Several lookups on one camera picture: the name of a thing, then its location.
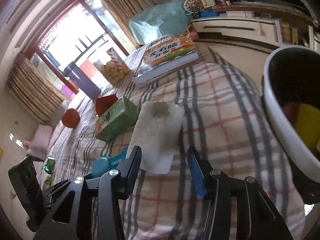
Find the white trash bin black liner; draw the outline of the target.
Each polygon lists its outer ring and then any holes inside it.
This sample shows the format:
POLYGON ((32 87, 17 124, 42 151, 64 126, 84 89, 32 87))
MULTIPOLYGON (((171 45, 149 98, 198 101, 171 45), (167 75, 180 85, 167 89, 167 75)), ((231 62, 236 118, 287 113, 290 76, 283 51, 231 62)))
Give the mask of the white trash bin black liner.
POLYGON ((319 52, 294 45, 274 50, 264 65, 262 87, 267 118, 289 158, 294 185, 304 203, 319 203, 319 142, 310 151, 295 130, 301 103, 319 109, 319 52))

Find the blue plastic toy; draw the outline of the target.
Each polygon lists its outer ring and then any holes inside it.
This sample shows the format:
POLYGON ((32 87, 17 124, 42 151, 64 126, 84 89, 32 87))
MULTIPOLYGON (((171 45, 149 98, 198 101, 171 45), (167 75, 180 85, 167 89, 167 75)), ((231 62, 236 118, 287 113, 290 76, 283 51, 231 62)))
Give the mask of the blue plastic toy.
POLYGON ((92 165, 92 177, 99 178, 107 171, 116 169, 119 163, 126 158, 128 148, 128 146, 123 147, 121 153, 114 157, 105 156, 96 159, 92 165))

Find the beige left curtain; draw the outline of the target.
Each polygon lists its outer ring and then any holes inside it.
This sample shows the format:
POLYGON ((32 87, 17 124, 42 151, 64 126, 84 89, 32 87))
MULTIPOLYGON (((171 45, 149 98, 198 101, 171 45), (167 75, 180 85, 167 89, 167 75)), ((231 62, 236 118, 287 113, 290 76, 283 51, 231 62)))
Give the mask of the beige left curtain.
POLYGON ((48 123, 63 101, 70 102, 22 53, 9 73, 6 89, 38 123, 48 123))

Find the green tissue box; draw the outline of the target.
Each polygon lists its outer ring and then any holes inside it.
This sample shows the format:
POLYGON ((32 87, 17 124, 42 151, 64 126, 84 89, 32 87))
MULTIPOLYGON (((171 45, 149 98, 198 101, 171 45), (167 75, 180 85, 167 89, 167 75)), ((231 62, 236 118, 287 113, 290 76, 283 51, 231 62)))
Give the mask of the green tissue box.
POLYGON ((97 120, 95 137, 108 142, 120 133, 124 133, 138 120, 138 109, 127 97, 118 99, 97 120))

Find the red small box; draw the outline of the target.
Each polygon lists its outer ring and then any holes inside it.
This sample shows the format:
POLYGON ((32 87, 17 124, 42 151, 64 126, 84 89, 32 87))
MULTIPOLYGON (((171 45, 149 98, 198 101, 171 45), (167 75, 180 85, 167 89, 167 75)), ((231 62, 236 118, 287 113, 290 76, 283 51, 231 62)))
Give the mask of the red small box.
POLYGON ((102 116, 116 101, 116 94, 99 97, 95 100, 95 111, 98 116, 102 116))

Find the plaid tablecloth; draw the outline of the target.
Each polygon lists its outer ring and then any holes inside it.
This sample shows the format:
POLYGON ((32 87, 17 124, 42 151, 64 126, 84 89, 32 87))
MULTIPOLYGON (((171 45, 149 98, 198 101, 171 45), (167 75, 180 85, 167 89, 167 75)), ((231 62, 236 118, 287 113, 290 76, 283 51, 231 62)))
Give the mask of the plaid tablecloth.
POLYGON ((187 164, 193 146, 201 158, 230 177, 254 177, 284 219, 294 239, 305 225, 304 203, 288 158, 266 119, 252 79, 217 52, 198 44, 199 60, 148 85, 130 76, 116 86, 98 75, 102 95, 125 96, 136 106, 172 102, 184 110, 170 172, 140 171, 130 198, 120 203, 127 239, 201 239, 209 204, 196 194, 187 164))

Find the white stained napkin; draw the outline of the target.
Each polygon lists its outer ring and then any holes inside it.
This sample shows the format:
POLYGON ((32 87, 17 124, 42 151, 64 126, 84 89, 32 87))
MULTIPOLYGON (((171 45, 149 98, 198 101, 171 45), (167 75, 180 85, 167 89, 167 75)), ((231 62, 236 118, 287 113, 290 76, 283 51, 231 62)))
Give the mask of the white stained napkin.
POLYGON ((183 107, 171 102, 147 101, 143 104, 127 149, 142 150, 140 169, 152 174, 167 174, 174 155, 179 153, 178 137, 184 120, 183 107))

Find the purple thermos cup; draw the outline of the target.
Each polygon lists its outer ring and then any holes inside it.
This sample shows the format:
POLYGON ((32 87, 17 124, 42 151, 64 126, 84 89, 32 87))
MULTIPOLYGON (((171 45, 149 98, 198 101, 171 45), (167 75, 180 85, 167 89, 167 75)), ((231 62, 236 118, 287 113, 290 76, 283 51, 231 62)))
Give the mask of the purple thermos cup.
POLYGON ((91 100, 95 100, 101 93, 100 88, 72 61, 63 71, 91 100))

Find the yellow ridged plastic piece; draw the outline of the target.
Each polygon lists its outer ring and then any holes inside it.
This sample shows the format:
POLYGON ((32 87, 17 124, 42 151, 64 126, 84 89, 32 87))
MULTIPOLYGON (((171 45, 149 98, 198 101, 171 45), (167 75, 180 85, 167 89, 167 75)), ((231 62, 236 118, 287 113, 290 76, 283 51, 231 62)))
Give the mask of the yellow ridged plastic piece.
POLYGON ((319 142, 319 109, 301 103, 295 123, 295 130, 310 151, 317 150, 319 142))

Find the snack jar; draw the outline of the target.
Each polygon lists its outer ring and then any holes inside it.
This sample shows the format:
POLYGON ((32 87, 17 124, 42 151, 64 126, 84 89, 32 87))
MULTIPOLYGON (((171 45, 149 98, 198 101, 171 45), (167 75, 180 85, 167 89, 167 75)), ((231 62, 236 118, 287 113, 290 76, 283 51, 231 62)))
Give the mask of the snack jar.
POLYGON ((100 72, 114 86, 129 74, 130 69, 113 48, 110 48, 107 54, 111 60, 101 67, 100 72))

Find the orange children's book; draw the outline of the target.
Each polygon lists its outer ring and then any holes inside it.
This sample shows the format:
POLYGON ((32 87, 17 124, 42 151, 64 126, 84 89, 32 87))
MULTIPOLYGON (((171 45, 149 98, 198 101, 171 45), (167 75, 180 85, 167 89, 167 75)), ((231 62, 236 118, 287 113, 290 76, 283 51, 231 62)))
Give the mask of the orange children's book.
POLYGON ((132 81, 144 86, 199 59, 196 45, 188 33, 166 36, 148 45, 132 81))

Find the pink kettlebell toy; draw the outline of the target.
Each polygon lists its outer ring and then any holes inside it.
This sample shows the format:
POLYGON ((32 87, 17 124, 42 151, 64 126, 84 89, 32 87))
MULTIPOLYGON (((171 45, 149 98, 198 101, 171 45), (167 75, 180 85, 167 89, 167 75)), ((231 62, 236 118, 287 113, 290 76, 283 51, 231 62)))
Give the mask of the pink kettlebell toy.
POLYGON ((193 41, 197 41, 200 39, 197 31, 195 30, 195 28, 192 24, 187 26, 187 33, 190 35, 190 37, 193 41))

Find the white TV cabinet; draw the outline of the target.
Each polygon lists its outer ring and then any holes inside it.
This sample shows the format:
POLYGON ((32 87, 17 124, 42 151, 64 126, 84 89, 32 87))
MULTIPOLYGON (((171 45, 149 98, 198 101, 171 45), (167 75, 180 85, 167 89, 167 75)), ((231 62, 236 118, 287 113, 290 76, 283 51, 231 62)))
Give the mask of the white TV cabinet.
POLYGON ((301 45, 319 51, 319 21, 297 7, 240 1, 193 20, 202 38, 232 38, 266 47, 301 45))

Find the teal covered furniture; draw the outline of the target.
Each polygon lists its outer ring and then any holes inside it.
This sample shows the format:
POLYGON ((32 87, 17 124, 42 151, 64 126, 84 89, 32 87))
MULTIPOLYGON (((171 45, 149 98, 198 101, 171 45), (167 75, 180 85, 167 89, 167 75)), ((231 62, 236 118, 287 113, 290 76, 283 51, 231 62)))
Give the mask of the teal covered furniture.
POLYGON ((193 17, 186 14, 183 3, 184 0, 170 0, 132 16, 127 25, 135 41, 145 45, 165 35, 185 33, 193 17))

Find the toy ferris wheel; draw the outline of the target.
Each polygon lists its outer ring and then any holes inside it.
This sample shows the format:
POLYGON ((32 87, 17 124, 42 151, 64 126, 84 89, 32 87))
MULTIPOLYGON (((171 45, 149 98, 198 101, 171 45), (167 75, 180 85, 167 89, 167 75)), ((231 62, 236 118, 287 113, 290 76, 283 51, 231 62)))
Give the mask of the toy ferris wheel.
POLYGON ((183 7, 186 15, 191 15, 193 18, 199 18, 200 10, 202 9, 202 5, 199 0, 185 0, 183 7))

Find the toy telephone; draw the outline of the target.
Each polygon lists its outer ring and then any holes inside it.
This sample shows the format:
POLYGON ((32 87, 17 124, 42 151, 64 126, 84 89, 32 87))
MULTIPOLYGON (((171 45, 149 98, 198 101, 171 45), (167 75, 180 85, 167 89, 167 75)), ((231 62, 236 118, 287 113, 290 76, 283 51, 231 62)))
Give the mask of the toy telephone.
POLYGON ((216 6, 215 0, 201 0, 201 3, 205 9, 216 6))

